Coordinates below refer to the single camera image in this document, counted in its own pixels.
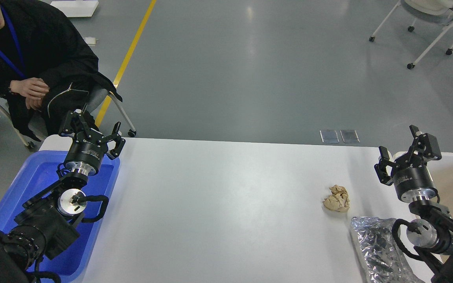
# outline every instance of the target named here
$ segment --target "white desk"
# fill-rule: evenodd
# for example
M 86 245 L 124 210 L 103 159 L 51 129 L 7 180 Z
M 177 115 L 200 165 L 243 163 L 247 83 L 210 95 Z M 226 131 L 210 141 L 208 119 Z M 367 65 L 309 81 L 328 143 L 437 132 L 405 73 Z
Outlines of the white desk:
M 98 0 L 62 0 L 52 1 L 50 5 L 61 10 L 68 18 L 91 17 L 94 14 Z
M 40 150 L 68 150 L 51 136 Z M 413 219 L 375 147 L 127 138 L 92 257 L 76 283 L 361 283 L 354 216 Z M 349 191 L 333 213 L 328 187 Z M 408 259 L 430 282 L 423 262 Z

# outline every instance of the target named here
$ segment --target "aluminum foil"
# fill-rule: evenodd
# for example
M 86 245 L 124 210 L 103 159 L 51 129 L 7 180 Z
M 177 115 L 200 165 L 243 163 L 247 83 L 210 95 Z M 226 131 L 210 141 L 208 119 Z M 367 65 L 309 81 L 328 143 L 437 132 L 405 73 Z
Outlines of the aluminum foil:
M 367 283 L 424 283 L 408 265 L 391 234 L 396 219 L 354 217 L 350 232 Z

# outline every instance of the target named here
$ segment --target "crumpled paper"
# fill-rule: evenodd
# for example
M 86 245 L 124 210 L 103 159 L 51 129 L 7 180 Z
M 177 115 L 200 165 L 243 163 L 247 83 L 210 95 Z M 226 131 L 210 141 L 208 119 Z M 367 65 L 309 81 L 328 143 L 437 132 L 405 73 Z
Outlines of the crumpled paper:
M 339 185 L 329 187 L 331 195 L 329 195 L 323 202 L 324 207 L 331 211 L 347 212 L 350 207 L 349 193 L 347 190 Z

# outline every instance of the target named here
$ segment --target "blue plastic tray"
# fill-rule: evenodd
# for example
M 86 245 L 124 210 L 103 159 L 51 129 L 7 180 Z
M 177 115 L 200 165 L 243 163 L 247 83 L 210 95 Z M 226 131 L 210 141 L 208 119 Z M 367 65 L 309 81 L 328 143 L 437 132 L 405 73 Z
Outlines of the blue plastic tray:
M 40 151 L 27 158 L 14 181 L 0 202 L 0 230 L 9 233 L 16 227 L 14 218 L 24 210 L 22 204 L 58 180 L 57 165 L 64 162 L 68 152 Z M 88 184 L 81 190 L 86 195 L 111 196 L 118 176 L 119 159 L 104 157 L 99 173 L 88 178 Z M 100 202 L 90 202 L 85 209 L 85 217 L 95 217 L 101 207 Z M 45 257 L 41 271 L 55 272 L 63 283 L 70 283 L 86 267 L 101 227 L 102 219 L 95 223 L 81 223 L 77 227 L 80 237 L 67 250 L 53 260 Z

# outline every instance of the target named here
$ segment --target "robotic arm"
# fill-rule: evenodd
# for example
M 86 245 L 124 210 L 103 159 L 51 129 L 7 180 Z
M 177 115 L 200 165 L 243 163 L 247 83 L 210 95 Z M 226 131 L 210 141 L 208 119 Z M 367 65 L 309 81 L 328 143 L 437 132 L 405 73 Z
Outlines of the robotic arm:
M 438 191 L 427 169 L 431 160 L 440 160 L 438 142 L 431 134 L 423 134 L 410 126 L 414 138 L 406 154 L 392 162 L 385 147 L 379 147 L 381 156 L 374 165 L 379 181 L 394 184 L 398 199 L 408 203 L 410 212 L 420 219 L 408 222 L 396 220 L 392 235 L 401 251 L 410 258 L 424 261 L 435 274 L 433 283 L 453 283 L 453 219 L 446 206 L 439 204 Z M 410 253 L 399 239 L 401 225 L 407 226 L 407 236 L 418 255 Z M 442 263 L 433 254 L 449 255 Z
M 104 216 L 108 197 L 87 196 L 81 188 L 89 176 L 97 174 L 104 154 L 110 159 L 119 156 L 125 144 L 119 128 L 120 122 L 111 136 L 104 136 L 87 126 L 80 110 L 67 114 L 61 136 L 70 136 L 73 143 L 58 166 L 59 179 L 22 205 L 24 211 L 15 217 L 18 226 L 8 234 L 0 231 L 0 283 L 34 283 L 40 278 L 61 281 L 57 274 L 40 272 L 39 263 L 43 256 L 53 259 L 68 249 L 79 238 L 79 223 L 96 222 Z M 108 150 L 111 141 L 115 147 Z M 85 218 L 83 210 L 89 201 L 102 201 L 96 217 Z M 27 272 L 33 263 L 35 271 Z

